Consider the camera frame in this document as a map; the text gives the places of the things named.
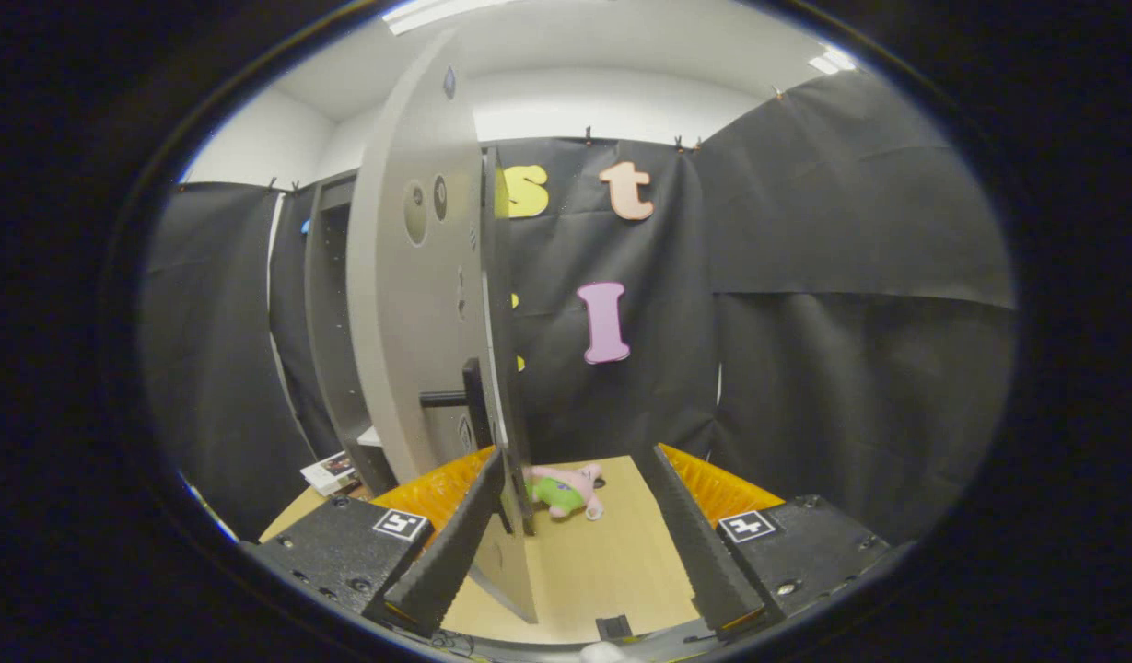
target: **small box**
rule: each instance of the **small box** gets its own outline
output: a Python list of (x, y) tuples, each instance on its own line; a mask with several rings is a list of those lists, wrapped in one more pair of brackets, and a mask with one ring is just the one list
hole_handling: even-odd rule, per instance
[(321, 496), (328, 497), (341, 488), (351, 487), (359, 481), (357, 471), (353, 470), (352, 458), (346, 453), (338, 453), (321, 462), (308, 465), (299, 471), (308, 479), (312, 488)]

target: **ceiling light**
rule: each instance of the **ceiling light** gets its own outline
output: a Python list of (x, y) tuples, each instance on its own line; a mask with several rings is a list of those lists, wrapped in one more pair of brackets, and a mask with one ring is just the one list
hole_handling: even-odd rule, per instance
[(823, 71), (823, 72), (840, 71), (839, 67), (835, 67), (835, 64), (833, 64), (831, 62), (827, 62), (827, 60), (822, 59), (822, 58), (813, 58), (813, 59), (808, 60), (807, 63), (811, 64), (811, 67), (815, 67), (815, 68), (817, 68), (817, 70)]
[(840, 53), (835, 49), (829, 49), (826, 53), (823, 54), (829, 62), (835, 64), (835, 67), (842, 68), (842, 70), (855, 70), (856, 64), (852, 64), (852, 60), (848, 59), (848, 55)]
[(381, 17), (393, 34), (443, 20), (472, 9), (492, 8), (515, 0), (412, 0)]

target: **white ceiling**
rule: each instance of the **white ceiling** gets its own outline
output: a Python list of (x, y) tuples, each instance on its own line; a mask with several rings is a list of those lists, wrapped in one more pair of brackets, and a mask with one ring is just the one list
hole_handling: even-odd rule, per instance
[(818, 76), (823, 46), (731, 0), (521, 0), (395, 37), (384, 21), (354, 29), (275, 83), (331, 121), (385, 101), (430, 38), (461, 28), (463, 76), (558, 67), (663, 72), (770, 97)]

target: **plush toy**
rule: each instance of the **plush toy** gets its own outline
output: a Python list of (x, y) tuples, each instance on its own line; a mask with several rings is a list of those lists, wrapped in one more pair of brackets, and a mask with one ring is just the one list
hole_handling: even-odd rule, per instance
[(548, 503), (550, 516), (566, 517), (584, 505), (588, 519), (602, 517), (602, 502), (594, 494), (594, 481), (602, 475), (598, 463), (582, 470), (534, 466), (529, 474), (529, 499)]

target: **pink letter i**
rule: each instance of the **pink letter i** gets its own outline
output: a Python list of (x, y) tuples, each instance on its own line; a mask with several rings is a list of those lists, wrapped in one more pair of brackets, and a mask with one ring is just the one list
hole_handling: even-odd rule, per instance
[(609, 281), (590, 283), (577, 290), (591, 321), (591, 348), (585, 352), (586, 362), (620, 361), (632, 354), (619, 328), (619, 298), (624, 291), (621, 283)]

